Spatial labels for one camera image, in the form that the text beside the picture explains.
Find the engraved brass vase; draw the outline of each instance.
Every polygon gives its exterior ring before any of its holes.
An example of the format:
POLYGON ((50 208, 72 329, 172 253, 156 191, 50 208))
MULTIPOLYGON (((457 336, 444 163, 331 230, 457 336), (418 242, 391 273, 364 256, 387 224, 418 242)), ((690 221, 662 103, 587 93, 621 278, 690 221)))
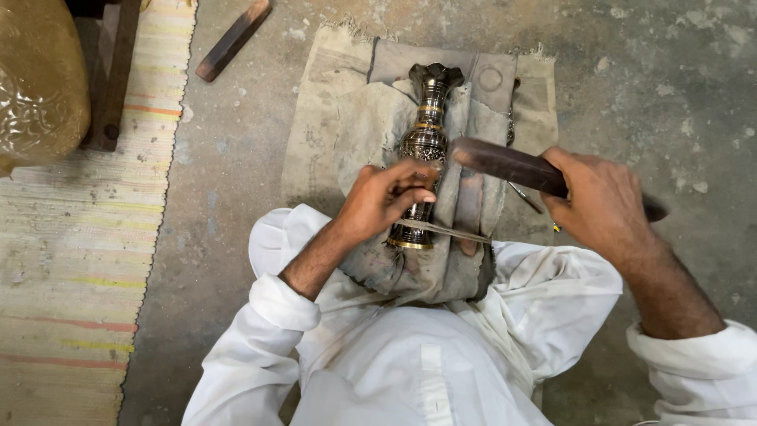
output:
MULTIPOLYGON (((415 64, 408 77, 420 89, 420 103, 416 122, 402 136, 400 158, 417 158, 423 161, 439 160, 447 156, 447 134, 444 132, 444 101, 450 90, 465 81, 459 68, 447 68, 442 64, 423 66, 415 64)), ((433 204, 420 202, 409 208, 403 218, 428 222, 433 204)), ((394 225, 387 243, 409 249, 433 249, 431 232, 404 225, 394 225)))

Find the gold plastic wrap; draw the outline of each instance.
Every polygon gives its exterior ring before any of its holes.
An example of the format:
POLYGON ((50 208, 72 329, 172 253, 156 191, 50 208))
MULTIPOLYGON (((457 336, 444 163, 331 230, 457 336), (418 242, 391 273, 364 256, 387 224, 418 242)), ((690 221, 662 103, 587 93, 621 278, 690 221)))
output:
POLYGON ((0 177, 49 164, 89 128, 84 55, 64 0, 0 0, 0 177))

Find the rolled-up sleeve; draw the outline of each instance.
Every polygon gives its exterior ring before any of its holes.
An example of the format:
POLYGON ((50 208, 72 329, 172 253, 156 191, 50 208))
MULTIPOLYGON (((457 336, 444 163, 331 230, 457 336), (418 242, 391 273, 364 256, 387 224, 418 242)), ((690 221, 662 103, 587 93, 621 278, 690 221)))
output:
POLYGON ((725 330, 682 340, 653 339, 640 325, 628 345, 650 367, 662 399, 660 424, 757 425, 757 334, 735 321, 725 330))
POLYGON ((318 305, 278 277, 260 277, 202 362, 182 424, 282 424, 279 408, 299 376, 287 354, 320 316, 318 305))

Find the concrete floor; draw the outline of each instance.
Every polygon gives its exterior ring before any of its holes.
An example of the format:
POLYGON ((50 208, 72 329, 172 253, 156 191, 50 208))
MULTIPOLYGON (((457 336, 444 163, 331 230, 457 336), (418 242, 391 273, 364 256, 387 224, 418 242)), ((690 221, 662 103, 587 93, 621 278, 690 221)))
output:
MULTIPOLYGON (((200 3, 190 70, 248 4, 200 3)), ((419 45, 506 52, 543 42, 558 58, 560 145, 632 165, 672 208, 659 232, 725 316, 757 326, 755 0, 278 1, 214 83, 190 73, 193 117, 176 134, 121 424, 180 423, 201 360, 254 281, 248 232, 278 207, 313 34, 321 16, 347 12, 373 34, 419 45)), ((646 367, 625 344, 636 315, 624 295, 581 361, 546 382, 554 424, 654 418, 646 367)))

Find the vase neck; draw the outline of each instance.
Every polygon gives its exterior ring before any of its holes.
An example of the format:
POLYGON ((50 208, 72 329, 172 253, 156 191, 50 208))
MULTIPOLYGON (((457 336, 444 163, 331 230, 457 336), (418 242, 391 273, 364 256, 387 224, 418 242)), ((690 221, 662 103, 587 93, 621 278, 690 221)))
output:
POLYGON ((416 123, 434 124, 441 127, 444 120, 444 101, 450 88, 439 80, 425 81, 421 85, 421 97, 416 123))

